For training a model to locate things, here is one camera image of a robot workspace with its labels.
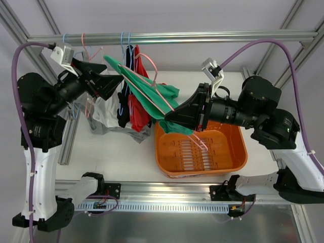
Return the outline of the green tank top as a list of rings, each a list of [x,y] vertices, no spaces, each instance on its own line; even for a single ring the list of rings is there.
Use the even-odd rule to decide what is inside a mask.
[[[125,78],[130,90],[142,104],[146,112],[156,121],[166,134],[178,133],[185,136],[193,134],[193,130],[170,121],[165,121],[165,115],[179,106],[176,98],[179,89],[172,85],[153,86],[149,78],[135,74],[111,56],[105,55],[104,60]]]

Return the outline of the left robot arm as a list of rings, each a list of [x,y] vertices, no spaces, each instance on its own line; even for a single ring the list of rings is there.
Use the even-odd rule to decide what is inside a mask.
[[[121,75],[105,75],[105,65],[73,59],[55,84],[31,72],[16,81],[22,113],[21,144],[27,165],[27,203],[12,223],[52,232],[66,227],[74,210],[87,197],[105,193],[102,174],[87,172],[65,193],[55,194],[56,166],[66,119],[60,113],[84,93],[109,99],[122,82]]]

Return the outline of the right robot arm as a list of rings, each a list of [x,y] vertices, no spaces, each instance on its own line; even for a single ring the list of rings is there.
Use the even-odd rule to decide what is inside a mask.
[[[251,138],[285,165],[263,176],[233,175],[216,196],[240,201],[274,194],[295,204],[323,203],[323,167],[312,161],[294,116],[278,108],[280,96],[279,88],[259,76],[243,82],[237,100],[220,97],[208,84],[200,84],[186,102],[166,114],[167,121],[197,132],[205,130],[209,121],[252,129]]]

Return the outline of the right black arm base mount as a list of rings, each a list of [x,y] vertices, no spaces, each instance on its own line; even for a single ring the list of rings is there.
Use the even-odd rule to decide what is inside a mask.
[[[209,187],[211,201],[229,201],[227,185],[211,185]]]

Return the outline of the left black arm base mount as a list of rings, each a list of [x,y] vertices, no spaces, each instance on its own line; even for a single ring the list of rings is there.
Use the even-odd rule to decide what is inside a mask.
[[[120,183],[104,183],[104,186],[99,190],[98,195],[109,195],[119,199],[121,188],[122,185]]]

